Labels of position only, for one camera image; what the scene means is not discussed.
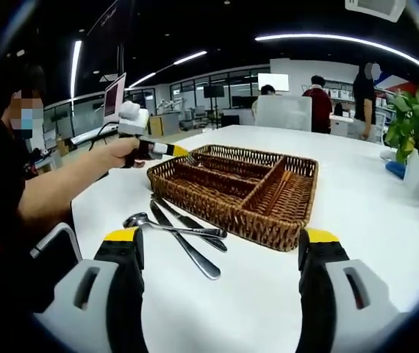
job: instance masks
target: red shirt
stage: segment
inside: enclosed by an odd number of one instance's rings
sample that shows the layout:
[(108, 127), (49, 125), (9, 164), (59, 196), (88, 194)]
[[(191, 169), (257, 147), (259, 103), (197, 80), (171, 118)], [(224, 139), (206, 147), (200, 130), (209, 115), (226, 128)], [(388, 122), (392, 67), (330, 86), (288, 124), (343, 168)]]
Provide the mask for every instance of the red shirt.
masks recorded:
[(332, 102), (322, 88), (311, 88), (303, 93), (303, 97), (312, 98), (312, 132), (330, 133), (330, 113)]

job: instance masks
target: computer screen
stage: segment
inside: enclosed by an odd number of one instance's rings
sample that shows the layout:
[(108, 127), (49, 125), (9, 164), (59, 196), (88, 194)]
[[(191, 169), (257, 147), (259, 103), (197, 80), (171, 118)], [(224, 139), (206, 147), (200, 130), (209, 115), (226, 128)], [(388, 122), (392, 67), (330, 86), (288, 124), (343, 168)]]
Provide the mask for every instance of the computer screen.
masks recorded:
[(203, 88), (204, 98), (224, 97), (224, 86), (206, 86)]
[(276, 91), (290, 91), (290, 83), (286, 74), (259, 74), (259, 89), (265, 85), (272, 86)]
[(104, 102), (104, 124), (108, 122), (117, 122), (119, 120), (118, 112), (123, 104), (124, 98), (124, 84), (126, 80), (126, 73), (118, 77), (105, 90)]

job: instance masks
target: white pot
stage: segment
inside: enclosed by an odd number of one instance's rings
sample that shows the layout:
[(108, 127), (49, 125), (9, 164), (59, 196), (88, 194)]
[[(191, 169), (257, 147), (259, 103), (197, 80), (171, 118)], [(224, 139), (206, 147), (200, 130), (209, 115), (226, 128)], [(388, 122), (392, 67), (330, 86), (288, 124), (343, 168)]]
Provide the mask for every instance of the white pot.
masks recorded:
[(404, 184), (414, 196), (419, 197), (419, 155), (417, 149), (414, 149), (407, 160)]

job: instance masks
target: blue object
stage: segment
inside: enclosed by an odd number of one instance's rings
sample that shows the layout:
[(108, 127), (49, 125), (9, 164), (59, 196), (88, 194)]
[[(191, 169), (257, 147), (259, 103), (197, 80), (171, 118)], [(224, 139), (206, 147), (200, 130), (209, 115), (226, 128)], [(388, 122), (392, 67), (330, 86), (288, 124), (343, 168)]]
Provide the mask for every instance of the blue object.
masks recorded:
[(398, 162), (391, 161), (386, 163), (386, 169), (401, 179), (404, 178), (406, 173), (406, 166)]

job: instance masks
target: woven basket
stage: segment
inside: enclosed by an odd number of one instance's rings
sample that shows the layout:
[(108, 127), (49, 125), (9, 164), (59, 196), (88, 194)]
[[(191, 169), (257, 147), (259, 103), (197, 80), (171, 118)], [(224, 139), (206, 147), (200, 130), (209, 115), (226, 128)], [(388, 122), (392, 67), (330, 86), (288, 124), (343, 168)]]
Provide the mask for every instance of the woven basket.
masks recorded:
[(318, 163), (307, 158), (208, 145), (201, 166), (173, 158), (148, 170), (152, 190), (228, 232), (287, 252), (311, 216)]

